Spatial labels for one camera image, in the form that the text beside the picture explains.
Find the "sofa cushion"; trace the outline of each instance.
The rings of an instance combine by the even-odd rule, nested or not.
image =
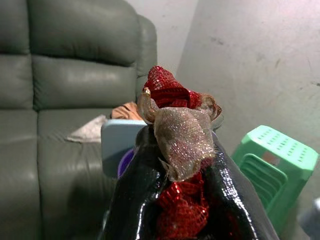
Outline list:
[[[38,171],[44,235],[70,239],[95,229],[113,195],[115,180],[102,171],[101,144],[65,140],[111,109],[43,110],[38,116]]]
[[[125,1],[29,0],[28,3],[33,54],[122,66],[137,59],[138,16]]]
[[[0,110],[0,236],[39,239],[37,114]]]
[[[32,109],[33,88],[30,56],[0,54],[0,109]]]
[[[29,24],[26,0],[1,0],[0,53],[29,53]]]
[[[134,67],[34,56],[33,69],[37,110],[112,108],[135,100]]]

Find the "green plastic stool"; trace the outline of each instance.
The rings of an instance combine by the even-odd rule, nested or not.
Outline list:
[[[247,133],[233,153],[232,159],[252,182],[278,234],[318,156],[312,148],[264,125]]]

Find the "decorative ribbon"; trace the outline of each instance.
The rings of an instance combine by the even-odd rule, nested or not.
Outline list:
[[[192,239],[206,226],[209,206],[200,169],[215,156],[211,121],[222,112],[215,99],[184,88],[174,76],[154,66],[138,100],[140,115],[154,135],[173,182],[158,204],[158,240]]]

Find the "sofa backrest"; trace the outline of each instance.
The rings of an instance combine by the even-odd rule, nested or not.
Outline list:
[[[0,109],[134,101],[141,50],[141,18],[125,1],[2,0]]]
[[[27,3],[0,4],[0,109],[32,109],[34,99]]]

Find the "purple object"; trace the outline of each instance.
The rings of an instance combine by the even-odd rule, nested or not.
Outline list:
[[[123,155],[118,165],[118,178],[120,178],[122,174],[125,172],[134,155],[135,151],[133,148],[127,151],[125,155]]]

